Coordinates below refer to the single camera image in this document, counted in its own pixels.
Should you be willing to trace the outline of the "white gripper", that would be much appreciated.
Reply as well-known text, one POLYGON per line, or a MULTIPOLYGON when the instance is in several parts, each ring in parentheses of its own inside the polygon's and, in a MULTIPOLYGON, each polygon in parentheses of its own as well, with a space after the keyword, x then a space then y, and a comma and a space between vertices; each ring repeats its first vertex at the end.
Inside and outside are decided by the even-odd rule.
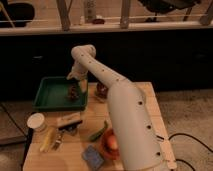
POLYGON ((87 91, 87 80, 85 79, 87 77, 87 70, 85 70, 82 67, 73 66, 71 68, 70 73, 67 75, 66 79, 76 79, 79 82, 79 86, 82 93, 85 93, 87 91))

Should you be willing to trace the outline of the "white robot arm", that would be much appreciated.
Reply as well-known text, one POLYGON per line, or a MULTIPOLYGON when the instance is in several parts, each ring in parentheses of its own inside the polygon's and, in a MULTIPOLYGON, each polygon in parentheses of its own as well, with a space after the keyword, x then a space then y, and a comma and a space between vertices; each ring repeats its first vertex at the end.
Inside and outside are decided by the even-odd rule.
POLYGON ((95 59, 93 45, 75 46, 67 79, 90 71, 108 88, 107 106, 125 171, 170 171, 145 105, 142 91, 128 78, 95 59))

